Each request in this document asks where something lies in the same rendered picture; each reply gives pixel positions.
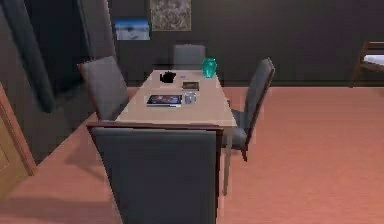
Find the light wooden dining table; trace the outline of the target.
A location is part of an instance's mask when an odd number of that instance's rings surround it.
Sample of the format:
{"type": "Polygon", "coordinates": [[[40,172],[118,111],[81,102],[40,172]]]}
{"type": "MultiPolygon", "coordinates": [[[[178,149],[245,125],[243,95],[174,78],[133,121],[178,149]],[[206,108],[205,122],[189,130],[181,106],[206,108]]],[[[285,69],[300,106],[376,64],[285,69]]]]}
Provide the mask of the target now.
{"type": "Polygon", "coordinates": [[[176,77],[171,84],[160,81],[164,70],[154,70],[138,89],[130,102],[117,117],[118,122],[153,124],[214,124],[222,127],[227,137],[225,147],[223,194],[227,194],[232,132],[237,126],[227,103],[224,91],[216,75],[205,78],[200,70],[175,70],[176,77]],[[180,107],[147,107],[151,95],[184,95],[184,82],[198,82],[194,104],[183,103],[180,107]]]}

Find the dark book with colourful cover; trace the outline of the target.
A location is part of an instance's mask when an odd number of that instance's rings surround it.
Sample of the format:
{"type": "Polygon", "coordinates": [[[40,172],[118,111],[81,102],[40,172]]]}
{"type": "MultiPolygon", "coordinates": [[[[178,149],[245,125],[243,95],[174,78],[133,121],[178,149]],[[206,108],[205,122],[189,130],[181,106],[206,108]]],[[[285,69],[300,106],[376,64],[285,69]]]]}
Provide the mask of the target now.
{"type": "Polygon", "coordinates": [[[152,107],[180,107],[181,104],[181,95],[151,95],[147,100],[147,105],[152,107]]]}

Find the black teapot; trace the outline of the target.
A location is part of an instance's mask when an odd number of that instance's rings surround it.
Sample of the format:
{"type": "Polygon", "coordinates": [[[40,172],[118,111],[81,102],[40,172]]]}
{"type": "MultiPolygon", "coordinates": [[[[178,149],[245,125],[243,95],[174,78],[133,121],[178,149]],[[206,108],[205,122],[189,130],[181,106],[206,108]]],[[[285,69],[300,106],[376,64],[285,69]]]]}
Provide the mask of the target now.
{"type": "Polygon", "coordinates": [[[175,77],[176,77],[176,74],[174,72],[166,71],[160,75],[160,81],[163,83],[173,83],[175,77]]]}

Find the teal glass vase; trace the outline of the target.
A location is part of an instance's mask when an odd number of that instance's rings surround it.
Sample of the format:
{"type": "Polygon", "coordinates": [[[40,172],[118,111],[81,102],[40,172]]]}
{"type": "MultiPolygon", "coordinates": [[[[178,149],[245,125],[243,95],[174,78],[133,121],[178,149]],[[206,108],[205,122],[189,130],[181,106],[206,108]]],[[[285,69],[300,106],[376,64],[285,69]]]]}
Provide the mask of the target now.
{"type": "Polygon", "coordinates": [[[214,58],[205,58],[202,63],[202,73],[206,78],[211,78],[216,73],[217,63],[214,58]]]}

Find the dark window curtain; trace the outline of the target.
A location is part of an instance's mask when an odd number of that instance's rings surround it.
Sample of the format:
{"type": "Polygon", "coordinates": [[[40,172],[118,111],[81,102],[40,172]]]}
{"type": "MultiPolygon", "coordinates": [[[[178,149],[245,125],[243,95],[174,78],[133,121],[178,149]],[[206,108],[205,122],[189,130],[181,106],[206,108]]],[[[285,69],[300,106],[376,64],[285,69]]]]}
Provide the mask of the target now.
{"type": "Polygon", "coordinates": [[[56,108],[55,96],[24,0],[0,0],[0,5],[22,58],[36,101],[44,112],[51,113],[56,108]]]}

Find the brown wooden room door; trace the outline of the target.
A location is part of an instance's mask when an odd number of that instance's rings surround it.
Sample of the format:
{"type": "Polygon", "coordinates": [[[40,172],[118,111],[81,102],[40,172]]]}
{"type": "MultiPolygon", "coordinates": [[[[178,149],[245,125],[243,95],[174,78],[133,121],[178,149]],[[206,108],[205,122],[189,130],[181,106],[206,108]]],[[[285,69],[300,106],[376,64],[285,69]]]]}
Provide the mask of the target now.
{"type": "Polygon", "coordinates": [[[0,82],[0,200],[28,176],[37,166],[27,141],[0,82]]]}

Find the wooden bed with white mattress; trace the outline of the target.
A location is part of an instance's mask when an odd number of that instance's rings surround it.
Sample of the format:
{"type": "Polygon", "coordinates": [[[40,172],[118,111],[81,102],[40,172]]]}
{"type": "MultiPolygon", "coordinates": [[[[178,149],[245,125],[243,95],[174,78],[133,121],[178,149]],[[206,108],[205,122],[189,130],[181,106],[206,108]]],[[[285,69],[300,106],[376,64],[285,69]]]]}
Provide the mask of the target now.
{"type": "Polygon", "coordinates": [[[350,79],[350,88],[355,86],[363,69],[384,72],[384,41],[363,42],[350,79]]]}

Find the grey chair with brown frame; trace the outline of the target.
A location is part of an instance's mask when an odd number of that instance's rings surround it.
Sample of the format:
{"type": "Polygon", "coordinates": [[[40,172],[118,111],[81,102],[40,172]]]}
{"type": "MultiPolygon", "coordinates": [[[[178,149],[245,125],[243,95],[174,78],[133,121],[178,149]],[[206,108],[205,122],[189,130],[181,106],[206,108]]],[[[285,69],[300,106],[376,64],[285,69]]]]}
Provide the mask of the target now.
{"type": "Polygon", "coordinates": [[[216,224],[223,129],[93,122],[123,224],[216,224]]]}
{"type": "Polygon", "coordinates": [[[240,151],[245,162],[248,161],[247,151],[249,143],[274,74],[275,67],[272,60],[269,57],[261,60],[247,89],[244,109],[242,111],[231,110],[237,124],[237,127],[232,132],[231,149],[240,151]]]}
{"type": "Polygon", "coordinates": [[[204,45],[182,44],[173,47],[174,70],[200,70],[206,57],[204,45]]]}
{"type": "Polygon", "coordinates": [[[78,64],[99,120],[115,120],[129,102],[128,89],[113,56],[78,64]]]}

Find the beige patterned wall picture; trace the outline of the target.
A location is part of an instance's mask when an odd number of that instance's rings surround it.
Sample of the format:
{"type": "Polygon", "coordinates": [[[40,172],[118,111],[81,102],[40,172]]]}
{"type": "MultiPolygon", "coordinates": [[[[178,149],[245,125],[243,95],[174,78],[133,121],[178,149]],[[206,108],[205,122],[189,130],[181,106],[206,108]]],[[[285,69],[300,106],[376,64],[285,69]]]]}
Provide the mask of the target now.
{"type": "Polygon", "coordinates": [[[150,0],[153,31],[190,31],[192,29],[191,14],[191,0],[150,0]]]}

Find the blue framed wall picture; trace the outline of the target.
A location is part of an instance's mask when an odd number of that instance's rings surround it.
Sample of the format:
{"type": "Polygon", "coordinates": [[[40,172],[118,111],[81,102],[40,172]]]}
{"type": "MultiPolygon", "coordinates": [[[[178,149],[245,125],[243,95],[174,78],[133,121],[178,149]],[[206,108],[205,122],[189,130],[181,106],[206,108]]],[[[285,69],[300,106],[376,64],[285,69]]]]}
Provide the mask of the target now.
{"type": "Polygon", "coordinates": [[[146,19],[120,19],[114,23],[118,41],[146,41],[150,39],[150,26],[146,19]]]}

